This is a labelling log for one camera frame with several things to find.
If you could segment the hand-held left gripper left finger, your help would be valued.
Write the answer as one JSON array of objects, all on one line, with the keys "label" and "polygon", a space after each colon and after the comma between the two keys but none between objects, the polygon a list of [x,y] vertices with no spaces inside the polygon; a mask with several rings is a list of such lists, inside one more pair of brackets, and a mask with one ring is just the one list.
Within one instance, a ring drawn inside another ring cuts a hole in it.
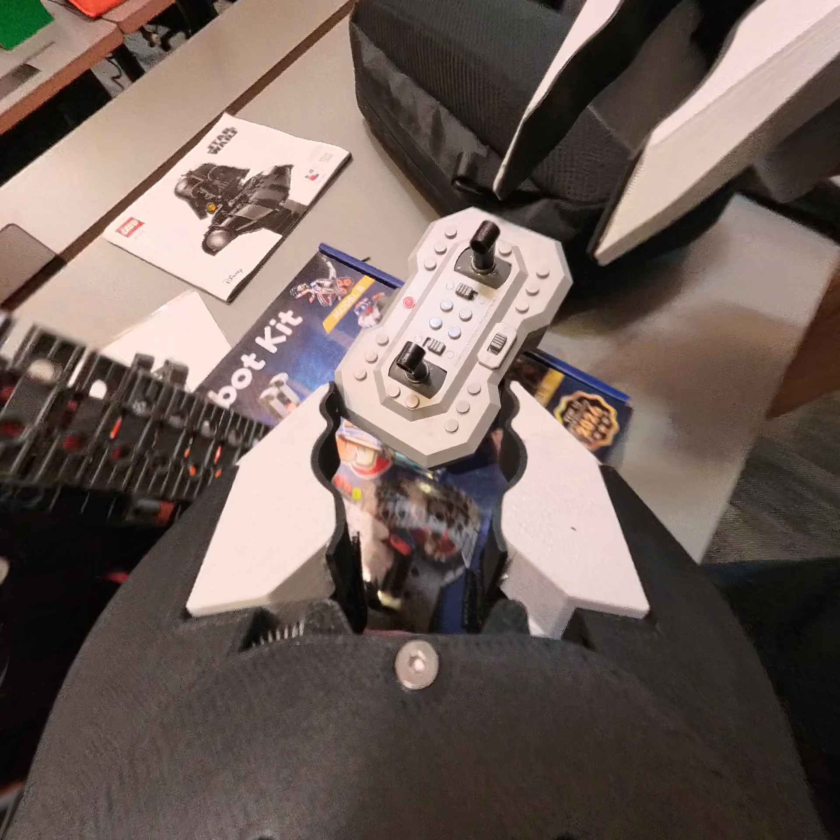
[{"label": "hand-held left gripper left finger", "polygon": [[191,617],[332,599],[364,630],[361,547],[332,483],[342,410],[336,384],[322,385],[240,458],[185,602]]}]

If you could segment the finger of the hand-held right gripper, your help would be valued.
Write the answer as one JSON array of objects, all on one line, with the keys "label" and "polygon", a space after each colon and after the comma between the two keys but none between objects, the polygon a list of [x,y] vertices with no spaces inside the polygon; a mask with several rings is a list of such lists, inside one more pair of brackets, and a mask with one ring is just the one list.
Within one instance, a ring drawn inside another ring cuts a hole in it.
[{"label": "finger of the hand-held right gripper", "polygon": [[508,198],[636,59],[676,1],[586,1],[521,116],[493,182]]},{"label": "finger of the hand-held right gripper", "polygon": [[662,233],[838,100],[839,2],[757,2],[699,86],[648,135],[591,256]]}]

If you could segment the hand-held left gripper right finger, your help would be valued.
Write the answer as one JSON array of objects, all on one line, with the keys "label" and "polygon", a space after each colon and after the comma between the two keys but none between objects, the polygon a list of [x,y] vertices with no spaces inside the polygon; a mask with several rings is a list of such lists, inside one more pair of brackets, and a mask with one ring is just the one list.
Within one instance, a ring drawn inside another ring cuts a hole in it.
[{"label": "hand-held left gripper right finger", "polygon": [[650,604],[601,463],[519,383],[505,384],[499,420],[507,484],[485,547],[485,614],[514,602],[525,632],[551,639],[578,610],[645,619]]}]

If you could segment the black orange tracked toy robot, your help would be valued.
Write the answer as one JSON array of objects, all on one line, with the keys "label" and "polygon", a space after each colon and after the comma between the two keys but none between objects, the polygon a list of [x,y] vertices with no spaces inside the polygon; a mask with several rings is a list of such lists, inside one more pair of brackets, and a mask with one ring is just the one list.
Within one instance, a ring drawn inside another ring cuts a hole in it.
[{"label": "black orange tracked toy robot", "polygon": [[269,427],[186,390],[188,368],[122,363],[2,311],[2,512],[167,527]]}]

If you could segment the black backpack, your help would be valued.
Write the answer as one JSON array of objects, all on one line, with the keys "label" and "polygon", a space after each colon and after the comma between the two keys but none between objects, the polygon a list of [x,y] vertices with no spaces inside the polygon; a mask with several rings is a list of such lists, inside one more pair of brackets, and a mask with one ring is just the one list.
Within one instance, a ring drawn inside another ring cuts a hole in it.
[{"label": "black backpack", "polygon": [[[593,239],[648,135],[699,86],[757,2],[678,2],[624,73],[508,198],[492,190],[583,2],[358,2],[356,95],[374,133],[447,213],[481,206],[564,243]],[[662,233],[692,238],[740,190],[790,205],[838,181],[838,100]]]}]

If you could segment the blue robot kit box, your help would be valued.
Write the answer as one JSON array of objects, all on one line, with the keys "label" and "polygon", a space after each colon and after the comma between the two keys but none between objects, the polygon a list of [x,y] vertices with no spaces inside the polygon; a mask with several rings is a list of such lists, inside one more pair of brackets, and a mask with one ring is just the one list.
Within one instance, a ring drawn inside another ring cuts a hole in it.
[{"label": "blue robot kit box", "polygon": [[[208,400],[272,428],[321,385],[363,332],[380,325],[403,283],[321,245],[198,386]],[[629,395],[539,350],[511,369],[552,417],[601,461],[620,447]],[[346,419],[332,478],[360,541],[369,625],[420,633],[475,626],[480,555],[505,480],[493,427],[470,457],[424,469]]]}]

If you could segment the white paper sheet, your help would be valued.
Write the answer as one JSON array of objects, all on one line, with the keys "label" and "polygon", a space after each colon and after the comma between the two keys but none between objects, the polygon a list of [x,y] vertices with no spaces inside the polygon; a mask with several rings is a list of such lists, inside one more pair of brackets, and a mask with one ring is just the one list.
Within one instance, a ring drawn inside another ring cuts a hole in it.
[{"label": "white paper sheet", "polygon": [[154,371],[166,361],[183,364],[185,387],[194,392],[231,347],[201,295],[188,291],[123,331],[101,352],[125,364],[136,354],[150,355]]}]

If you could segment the white instruction booklet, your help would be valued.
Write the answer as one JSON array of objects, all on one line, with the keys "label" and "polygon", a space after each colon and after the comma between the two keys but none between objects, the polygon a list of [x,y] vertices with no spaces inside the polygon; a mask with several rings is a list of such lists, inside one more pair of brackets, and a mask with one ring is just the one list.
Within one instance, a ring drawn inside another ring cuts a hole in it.
[{"label": "white instruction booklet", "polygon": [[225,112],[103,237],[231,302],[351,159]]}]

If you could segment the green plastic bin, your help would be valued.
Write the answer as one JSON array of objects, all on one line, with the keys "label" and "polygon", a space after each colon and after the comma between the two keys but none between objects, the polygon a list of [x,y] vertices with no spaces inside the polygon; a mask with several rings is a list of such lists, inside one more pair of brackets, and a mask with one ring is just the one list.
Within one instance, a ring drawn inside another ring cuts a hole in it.
[{"label": "green plastic bin", "polygon": [[40,1],[1,1],[1,48],[12,50],[54,21]]}]

